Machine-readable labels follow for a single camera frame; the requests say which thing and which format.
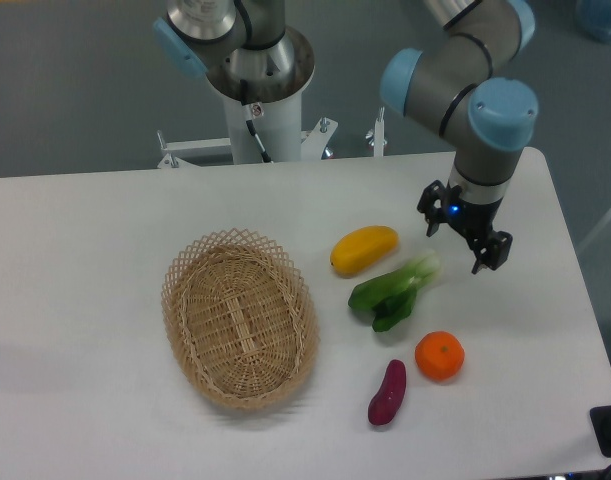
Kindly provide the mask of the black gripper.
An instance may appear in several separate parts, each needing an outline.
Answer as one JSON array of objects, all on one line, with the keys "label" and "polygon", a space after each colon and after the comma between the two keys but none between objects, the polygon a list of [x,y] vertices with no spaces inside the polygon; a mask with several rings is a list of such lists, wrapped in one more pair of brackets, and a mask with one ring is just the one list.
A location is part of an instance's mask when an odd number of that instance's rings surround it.
[{"label": "black gripper", "polygon": [[484,186],[449,182],[446,189],[436,180],[423,190],[417,211],[424,216],[427,237],[447,223],[463,238],[472,240],[469,246],[475,255],[473,274],[482,269],[496,271],[508,259],[513,242],[510,233],[496,231],[493,227],[504,195],[504,184]]}]

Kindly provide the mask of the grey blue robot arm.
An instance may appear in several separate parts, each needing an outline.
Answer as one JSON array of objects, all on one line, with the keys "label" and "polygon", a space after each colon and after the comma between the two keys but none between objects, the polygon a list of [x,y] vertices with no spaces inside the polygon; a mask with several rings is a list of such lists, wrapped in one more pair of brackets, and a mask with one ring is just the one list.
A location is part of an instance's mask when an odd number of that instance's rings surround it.
[{"label": "grey blue robot arm", "polygon": [[[418,210],[427,230],[448,225],[476,269],[505,263],[512,236],[493,221],[529,143],[535,93],[497,70],[535,30],[523,1],[431,1],[447,33],[434,53],[408,48],[387,64],[383,103],[455,150],[449,179],[426,187]],[[176,68],[206,79],[221,96],[236,163],[301,160],[301,93],[313,77],[309,41],[286,22],[281,1],[170,1],[154,35]]]}]

